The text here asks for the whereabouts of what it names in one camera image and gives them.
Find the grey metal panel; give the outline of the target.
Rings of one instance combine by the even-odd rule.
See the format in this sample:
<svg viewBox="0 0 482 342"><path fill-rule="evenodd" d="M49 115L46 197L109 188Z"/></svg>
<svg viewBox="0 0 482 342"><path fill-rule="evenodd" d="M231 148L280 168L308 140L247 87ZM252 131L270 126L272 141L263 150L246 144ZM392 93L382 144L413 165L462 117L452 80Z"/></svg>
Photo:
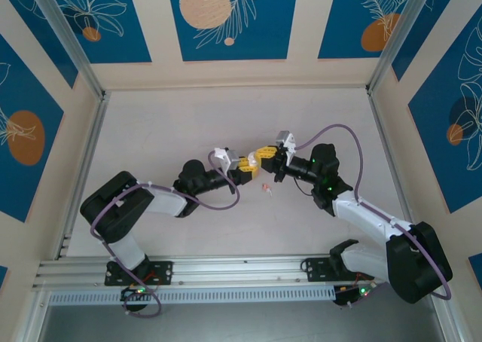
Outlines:
<svg viewBox="0 0 482 342"><path fill-rule="evenodd" d="M137 319L118 305L55 305L35 294L14 342L474 342L454 302L401 301L379 286L350 307L331 301L164 304Z"/></svg>

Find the aluminium side rail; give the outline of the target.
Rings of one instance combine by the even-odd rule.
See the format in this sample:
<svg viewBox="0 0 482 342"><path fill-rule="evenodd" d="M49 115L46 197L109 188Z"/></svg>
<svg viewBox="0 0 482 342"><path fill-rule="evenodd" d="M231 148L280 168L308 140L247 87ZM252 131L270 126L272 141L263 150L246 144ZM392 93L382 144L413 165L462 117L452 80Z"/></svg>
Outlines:
<svg viewBox="0 0 482 342"><path fill-rule="evenodd" d="M72 195L69 197L66 211L61 219L62 228L57 237L56 248L53 251L53 260L57 260L63 256L63 243L67 236L71 234L75 225L75 220L80 209L82 195L84 193L87 177L93 161L93 155L95 154L110 98L111 91L105 91L99 101L99 105L96 107L93 121L90 125L89 133L87 134L87 141L81 154L80 166L72 189Z"/></svg>
<svg viewBox="0 0 482 342"><path fill-rule="evenodd" d="M410 226L413 221L395 168L387 135L372 96L368 96L368 102L377 130L372 132L364 143L376 143L377 146L369 148L368 155L365 157L366 176L363 177L361 196L366 204L370 204L371 208L377 211L375 218L380 231L375 233L375 240L386 252L391 245L389 242L391 239L406 240L395 224Z"/></svg>

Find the aluminium rail beam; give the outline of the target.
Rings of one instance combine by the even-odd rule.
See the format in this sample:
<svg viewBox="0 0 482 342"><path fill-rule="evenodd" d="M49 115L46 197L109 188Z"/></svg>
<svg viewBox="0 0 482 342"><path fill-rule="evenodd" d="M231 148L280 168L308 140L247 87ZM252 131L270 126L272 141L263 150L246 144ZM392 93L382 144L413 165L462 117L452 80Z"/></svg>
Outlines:
<svg viewBox="0 0 482 342"><path fill-rule="evenodd" d="M172 288L306 286L300 263L305 255L175 257L154 256L152 261L173 263ZM107 257L64 257L41 261L34 290L103 289Z"/></svg>

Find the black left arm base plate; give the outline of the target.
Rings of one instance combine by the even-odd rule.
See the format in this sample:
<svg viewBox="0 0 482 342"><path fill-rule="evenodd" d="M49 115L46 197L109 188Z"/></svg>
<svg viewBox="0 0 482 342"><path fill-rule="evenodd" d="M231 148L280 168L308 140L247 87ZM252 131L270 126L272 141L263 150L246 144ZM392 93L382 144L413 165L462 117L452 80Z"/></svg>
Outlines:
<svg viewBox="0 0 482 342"><path fill-rule="evenodd" d="M141 279L147 286L169 286L172 279L171 261L144 261L132 270L132 274ZM130 286L136 281L115 261L106 265L106 286Z"/></svg>

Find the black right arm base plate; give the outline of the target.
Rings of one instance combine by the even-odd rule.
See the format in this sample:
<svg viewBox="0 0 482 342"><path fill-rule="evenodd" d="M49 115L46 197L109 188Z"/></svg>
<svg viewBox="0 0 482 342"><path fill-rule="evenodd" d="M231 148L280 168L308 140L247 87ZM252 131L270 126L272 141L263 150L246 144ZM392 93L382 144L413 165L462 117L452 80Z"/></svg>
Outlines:
<svg viewBox="0 0 482 342"><path fill-rule="evenodd" d="M307 275L309 282L374 280L373 276L347 270L342 262L335 258L306 258L300 263L300 269Z"/></svg>

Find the aluminium corner post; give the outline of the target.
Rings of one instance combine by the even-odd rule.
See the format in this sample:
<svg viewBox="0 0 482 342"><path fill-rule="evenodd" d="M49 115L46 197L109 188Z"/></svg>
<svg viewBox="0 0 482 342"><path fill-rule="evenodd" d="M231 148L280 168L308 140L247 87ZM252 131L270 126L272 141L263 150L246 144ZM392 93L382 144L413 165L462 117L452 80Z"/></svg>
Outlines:
<svg viewBox="0 0 482 342"><path fill-rule="evenodd" d="M93 95L100 102L103 101L105 90L100 84L87 55L81 47L56 0L35 0L35 3L40 8L50 27L56 34L56 37L59 39L64 50L69 55L69 58L87 83L87 86L90 88Z"/></svg>
<svg viewBox="0 0 482 342"><path fill-rule="evenodd" d="M369 94L381 85L382 78L392 71L400 81L450 0L407 0L404 10L382 51L367 89Z"/></svg>

